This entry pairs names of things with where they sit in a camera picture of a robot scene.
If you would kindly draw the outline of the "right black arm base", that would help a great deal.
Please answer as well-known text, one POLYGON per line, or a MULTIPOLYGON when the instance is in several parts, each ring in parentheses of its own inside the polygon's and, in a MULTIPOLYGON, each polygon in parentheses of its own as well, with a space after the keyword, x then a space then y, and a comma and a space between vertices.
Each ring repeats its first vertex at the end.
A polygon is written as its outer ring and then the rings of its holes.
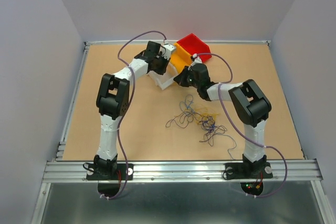
POLYGON ((248 164, 247 162, 225 163, 222 176, 225 180, 232 179, 271 179, 272 172, 266 172, 265 168, 270 167, 268 162, 262 164, 248 164))

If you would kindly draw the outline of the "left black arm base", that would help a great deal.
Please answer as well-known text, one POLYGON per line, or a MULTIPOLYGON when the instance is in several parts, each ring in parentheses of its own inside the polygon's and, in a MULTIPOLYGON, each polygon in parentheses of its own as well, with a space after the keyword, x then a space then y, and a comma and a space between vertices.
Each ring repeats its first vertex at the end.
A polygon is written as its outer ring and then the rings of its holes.
POLYGON ((133 164, 117 163, 117 167, 113 171, 108 171, 103 168, 96 168, 93 163, 84 163, 83 168, 86 170, 86 180, 99 181, 99 180, 132 180, 133 179, 133 164))

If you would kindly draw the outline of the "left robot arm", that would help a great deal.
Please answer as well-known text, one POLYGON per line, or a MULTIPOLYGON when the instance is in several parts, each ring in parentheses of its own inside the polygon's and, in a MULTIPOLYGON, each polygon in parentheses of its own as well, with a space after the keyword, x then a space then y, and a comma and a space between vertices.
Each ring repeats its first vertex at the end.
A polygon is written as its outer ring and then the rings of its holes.
POLYGON ((93 159, 93 170, 104 178, 113 178, 117 172, 118 130, 129 108, 130 87, 151 71, 165 74, 175 50, 172 44, 149 41, 146 49, 137 54, 129 65, 114 74, 102 76, 96 100, 100 114, 100 143, 93 159))

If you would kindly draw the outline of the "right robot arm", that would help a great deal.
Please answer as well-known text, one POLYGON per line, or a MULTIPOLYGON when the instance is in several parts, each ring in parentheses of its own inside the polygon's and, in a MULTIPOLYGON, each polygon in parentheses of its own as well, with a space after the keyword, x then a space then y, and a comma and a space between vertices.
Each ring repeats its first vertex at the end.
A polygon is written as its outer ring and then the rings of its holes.
POLYGON ((206 101, 230 101, 243 123, 244 133, 240 133, 245 139, 242 162, 225 164, 226 180, 273 178, 264 140, 271 104, 254 80, 236 84, 215 83, 211 81, 205 64, 196 63, 184 67, 174 81, 182 87, 194 87, 206 101))

